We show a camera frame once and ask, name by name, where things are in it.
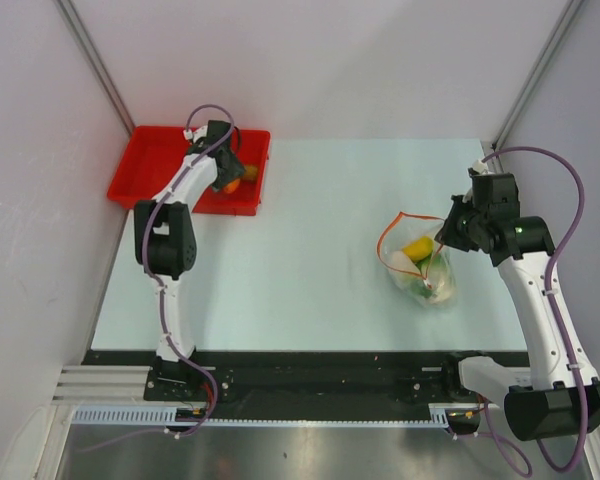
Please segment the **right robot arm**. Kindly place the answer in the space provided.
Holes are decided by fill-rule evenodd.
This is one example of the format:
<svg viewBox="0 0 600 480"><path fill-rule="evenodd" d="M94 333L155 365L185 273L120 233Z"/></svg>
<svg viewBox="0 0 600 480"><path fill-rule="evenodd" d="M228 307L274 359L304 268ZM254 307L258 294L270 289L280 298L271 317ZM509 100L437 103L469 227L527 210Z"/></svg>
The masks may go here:
<svg viewBox="0 0 600 480"><path fill-rule="evenodd" d="M453 355L443 393L464 401L477 393L504 410L521 441L590 433L600 426L600 377L576 336L556 273L557 252L545 221L520 214L511 174L470 170L472 188L452 198L436 239L445 247L482 251L504 281L526 342L530 386L481 352Z"/></svg>

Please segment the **orange green fake mango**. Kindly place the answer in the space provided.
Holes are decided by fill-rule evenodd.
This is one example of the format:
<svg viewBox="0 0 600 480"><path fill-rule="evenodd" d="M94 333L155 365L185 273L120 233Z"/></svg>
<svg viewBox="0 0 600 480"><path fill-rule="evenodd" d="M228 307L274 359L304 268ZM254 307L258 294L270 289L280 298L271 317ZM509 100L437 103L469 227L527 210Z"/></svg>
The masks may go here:
<svg viewBox="0 0 600 480"><path fill-rule="evenodd" d="M240 179L235 179L232 182L229 182L227 185L225 185L223 187L222 191L225 194L232 194L239 188L240 183L241 183Z"/></svg>

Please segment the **brown fake kiwi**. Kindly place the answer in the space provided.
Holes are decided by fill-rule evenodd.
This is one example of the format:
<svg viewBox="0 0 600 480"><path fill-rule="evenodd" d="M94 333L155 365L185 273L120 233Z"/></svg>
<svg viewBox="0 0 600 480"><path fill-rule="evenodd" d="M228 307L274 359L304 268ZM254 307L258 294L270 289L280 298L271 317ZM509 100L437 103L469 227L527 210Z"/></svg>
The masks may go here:
<svg viewBox="0 0 600 480"><path fill-rule="evenodd" d="M242 179L247 182L256 182L259 176L259 169L256 165L246 165Z"/></svg>

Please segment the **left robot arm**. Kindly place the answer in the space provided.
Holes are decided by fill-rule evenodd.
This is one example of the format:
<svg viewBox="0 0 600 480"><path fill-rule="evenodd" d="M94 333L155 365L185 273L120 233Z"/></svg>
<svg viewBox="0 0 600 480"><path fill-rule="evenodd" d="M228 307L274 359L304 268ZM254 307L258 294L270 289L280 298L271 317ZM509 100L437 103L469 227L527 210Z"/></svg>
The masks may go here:
<svg viewBox="0 0 600 480"><path fill-rule="evenodd" d="M195 350L190 328L183 320L183 276L197 258L191 209L205 190L220 190L240 179L245 167L231 149L234 124L210 120L183 131L188 148L178 170L150 200L133 209L135 255L151 279L157 297L161 338L152 366L155 384L163 383L177 398L194 397L204 374L188 364Z"/></svg>

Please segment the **clear zip top bag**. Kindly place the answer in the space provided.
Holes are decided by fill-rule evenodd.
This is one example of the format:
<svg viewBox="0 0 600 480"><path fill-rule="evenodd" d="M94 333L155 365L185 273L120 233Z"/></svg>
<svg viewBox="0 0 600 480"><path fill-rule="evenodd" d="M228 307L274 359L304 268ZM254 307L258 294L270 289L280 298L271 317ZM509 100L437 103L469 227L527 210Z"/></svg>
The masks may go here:
<svg viewBox="0 0 600 480"><path fill-rule="evenodd" d="M444 220L399 212L376 243L376 255L394 285L422 306L449 304L456 280L448 248L436 240Z"/></svg>

